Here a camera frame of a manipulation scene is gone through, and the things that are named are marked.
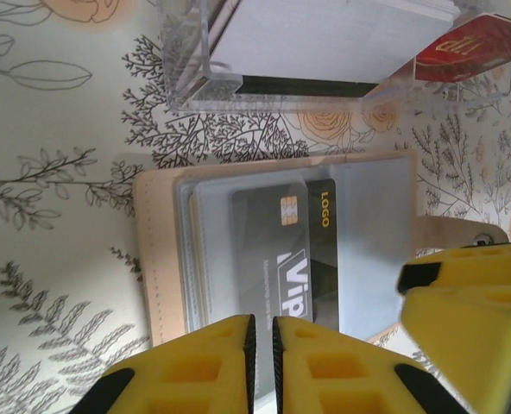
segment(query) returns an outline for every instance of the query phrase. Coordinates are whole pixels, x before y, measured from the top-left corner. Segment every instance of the red card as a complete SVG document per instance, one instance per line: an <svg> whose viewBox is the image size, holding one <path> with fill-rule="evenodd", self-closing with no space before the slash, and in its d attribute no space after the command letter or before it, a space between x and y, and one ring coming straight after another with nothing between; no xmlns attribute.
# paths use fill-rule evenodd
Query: red card
<svg viewBox="0 0 511 414"><path fill-rule="evenodd" d="M480 15L444 34L417 56L415 78L459 82L511 61L511 20Z"/></svg>

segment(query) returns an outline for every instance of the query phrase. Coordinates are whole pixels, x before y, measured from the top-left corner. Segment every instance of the black rubber grip pad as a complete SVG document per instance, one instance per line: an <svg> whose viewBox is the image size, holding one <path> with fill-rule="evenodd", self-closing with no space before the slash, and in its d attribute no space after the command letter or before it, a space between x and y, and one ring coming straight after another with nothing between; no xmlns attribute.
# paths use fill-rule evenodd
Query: black rubber grip pad
<svg viewBox="0 0 511 414"><path fill-rule="evenodd" d="M124 368L102 377L69 414L106 414L134 376L135 371Z"/></svg>
<svg viewBox="0 0 511 414"><path fill-rule="evenodd" d="M284 346L282 345L281 327L279 326L279 319L273 318L273 365L274 365L274 392L276 393L276 412L282 414L283 412L283 393L282 393L282 378L283 378L283 361L282 354L284 353Z"/></svg>
<svg viewBox="0 0 511 414"><path fill-rule="evenodd" d="M397 291L405 295L407 291L414 287L431 285L438 278L441 267L442 264L440 262L405 265L401 269Z"/></svg>
<svg viewBox="0 0 511 414"><path fill-rule="evenodd" d="M469 414L430 373L408 364L394 370L426 414Z"/></svg>
<svg viewBox="0 0 511 414"><path fill-rule="evenodd" d="M244 340L244 359L246 361L246 391L248 395L248 413L254 413L256 391L256 317L249 316L246 339Z"/></svg>

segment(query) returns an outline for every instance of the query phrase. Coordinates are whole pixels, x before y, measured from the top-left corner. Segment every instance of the floral wallpaper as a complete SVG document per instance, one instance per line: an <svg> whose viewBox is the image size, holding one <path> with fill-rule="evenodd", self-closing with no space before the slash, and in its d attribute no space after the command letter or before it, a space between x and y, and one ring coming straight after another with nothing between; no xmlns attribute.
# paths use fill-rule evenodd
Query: floral wallpaper
<svg viewBox="0 0 511 414"><path fill-rule="evenodd" d="M147 0L0 0L0 413L68 412L147 348L143 170L413 148L421 213L511 237L511 64L464 83L505 98L452 113L174 114L158 35ZM402 329L377 344L440 375Z"/></svg>

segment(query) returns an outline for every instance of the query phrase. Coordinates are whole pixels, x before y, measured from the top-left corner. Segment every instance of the beige leather wallet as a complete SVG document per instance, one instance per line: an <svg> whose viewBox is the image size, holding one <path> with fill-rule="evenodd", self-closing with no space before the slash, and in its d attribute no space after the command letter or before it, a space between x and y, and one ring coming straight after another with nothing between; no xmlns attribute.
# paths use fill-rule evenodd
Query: beige leather wallet
<svg viewBox="0 0 511 414"><path fill-rule="evenodd" d="M143 269L144 292L153 346L186 333L185 307L180 276L175 184L183 179L210 179L292 168L408 157L412 160L414 249L448 248L472 244L476 235L488 234L495 242L507 235L489 224L443 217L416 217L416 154L396 151L374 154L313 156L293 160L264 160L241 164L192 166L140 174L134 185L136 220Z"/></svg>

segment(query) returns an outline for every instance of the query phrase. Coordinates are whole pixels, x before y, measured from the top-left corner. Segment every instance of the white card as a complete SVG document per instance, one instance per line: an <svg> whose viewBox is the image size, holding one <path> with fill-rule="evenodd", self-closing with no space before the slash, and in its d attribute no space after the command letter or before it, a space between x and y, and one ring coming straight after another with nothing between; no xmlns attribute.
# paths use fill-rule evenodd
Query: white card
<svg viewBox="0 0 511 414"><path fill-rule="evenodd" d="M211 68L379 83L451 28L458 9L451 2L435 3L242 0L215 47Z"/></svg>

